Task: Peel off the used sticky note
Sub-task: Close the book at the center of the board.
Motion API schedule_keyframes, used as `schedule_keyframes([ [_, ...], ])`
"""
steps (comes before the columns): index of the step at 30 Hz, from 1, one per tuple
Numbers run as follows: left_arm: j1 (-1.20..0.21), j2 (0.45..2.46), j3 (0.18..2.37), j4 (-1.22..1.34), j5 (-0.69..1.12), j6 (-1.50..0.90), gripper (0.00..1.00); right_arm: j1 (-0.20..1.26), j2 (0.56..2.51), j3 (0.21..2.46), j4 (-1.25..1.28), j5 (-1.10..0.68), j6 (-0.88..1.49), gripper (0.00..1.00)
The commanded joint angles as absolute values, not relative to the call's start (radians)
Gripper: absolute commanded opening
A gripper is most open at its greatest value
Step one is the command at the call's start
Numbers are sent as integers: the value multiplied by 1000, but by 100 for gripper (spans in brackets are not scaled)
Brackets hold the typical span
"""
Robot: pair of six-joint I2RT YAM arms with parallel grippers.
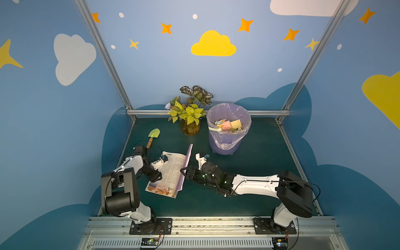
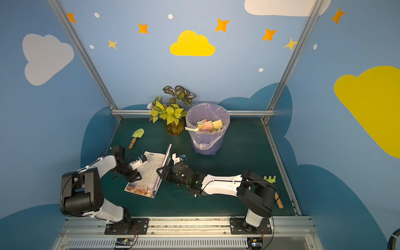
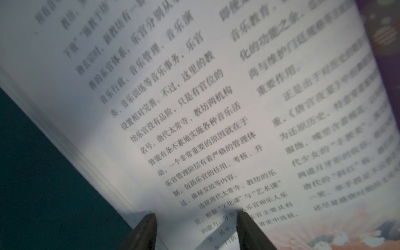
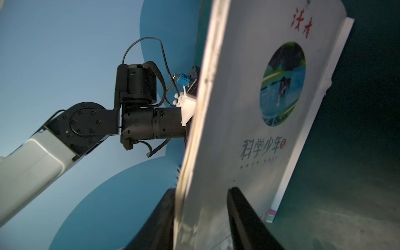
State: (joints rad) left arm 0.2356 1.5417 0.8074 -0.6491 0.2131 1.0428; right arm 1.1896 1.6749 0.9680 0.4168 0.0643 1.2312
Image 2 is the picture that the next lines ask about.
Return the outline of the book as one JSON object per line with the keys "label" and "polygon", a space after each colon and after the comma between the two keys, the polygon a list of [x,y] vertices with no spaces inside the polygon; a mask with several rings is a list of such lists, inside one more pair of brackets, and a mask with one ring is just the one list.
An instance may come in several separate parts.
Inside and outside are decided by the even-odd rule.
{"label": "book", "polygon": [[169,164],[171,160],[171,148],[172,144],[169,144],[165,154],[146,151],[144,155],[148,159],[147,163],[137,169],[142,176],[142,180],[133,183],[128,182],[124,191],[153,199],[161,184],[161,178],[156,170]]}

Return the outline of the long pale green sticky note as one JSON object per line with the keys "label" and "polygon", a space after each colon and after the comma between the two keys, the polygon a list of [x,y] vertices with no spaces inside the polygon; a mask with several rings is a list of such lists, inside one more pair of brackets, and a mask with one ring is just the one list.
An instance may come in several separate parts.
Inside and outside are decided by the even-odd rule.
{"label": "long pale green sticky note", "polygon": [[185,130],[192,131],[192,132],[198,132],[199,131],[198,128],[189,128],[189,127],[185,127]]}

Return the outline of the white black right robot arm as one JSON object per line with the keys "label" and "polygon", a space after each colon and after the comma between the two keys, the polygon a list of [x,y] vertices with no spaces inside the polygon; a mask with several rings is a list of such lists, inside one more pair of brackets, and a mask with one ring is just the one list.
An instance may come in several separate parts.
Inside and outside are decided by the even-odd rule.
{"label": "white black right robot arm", "polygon": [[161,179],[186,187],[193,196],[219,194],[237,197],[248,208],[245,224],[253,228],[260,227],[264,218],[272,217],[277,186],[249,170],[237,176],[213,176],[196,173],[180,161],[172,167],[158,168],[156,172]]}

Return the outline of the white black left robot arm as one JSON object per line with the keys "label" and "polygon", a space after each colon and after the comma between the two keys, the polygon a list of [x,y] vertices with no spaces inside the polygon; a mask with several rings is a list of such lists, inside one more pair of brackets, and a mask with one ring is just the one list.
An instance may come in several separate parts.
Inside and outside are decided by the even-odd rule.
{"label": "white black left robot arm", "polygon": [[125,148],[114,146],[110,155],[62,176],[61,213],[75,217],[90,216],[110,223],[128,223],[130,214],[127,209],[104,197],[101,178],[110,171],[124,176],[130,183],[142,179],[141,174],[125,162]]}

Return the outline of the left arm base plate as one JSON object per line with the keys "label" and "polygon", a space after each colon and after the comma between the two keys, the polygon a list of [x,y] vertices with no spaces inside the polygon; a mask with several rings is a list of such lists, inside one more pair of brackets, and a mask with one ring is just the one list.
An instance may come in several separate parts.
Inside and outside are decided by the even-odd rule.
{"label": "left arm base plate", "polygon": [[131,218],[130,222],[120,221],[107,224],[105,235],[146,235],[149,228],[149,218]]}

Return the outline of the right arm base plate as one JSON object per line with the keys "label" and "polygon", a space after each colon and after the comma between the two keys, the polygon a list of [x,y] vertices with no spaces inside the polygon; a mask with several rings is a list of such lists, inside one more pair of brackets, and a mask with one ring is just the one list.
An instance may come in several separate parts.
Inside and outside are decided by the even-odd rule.
{"label": "right arm base plate", "polygon": [[272,234],[272,225],[268,218],[263,218],[259,227],[254,227],[248,224],[244,218],[237,218],[235,216],[230,217],[230,230],[231,234],[249,234],[249,235],[259,235],[259,234]]}

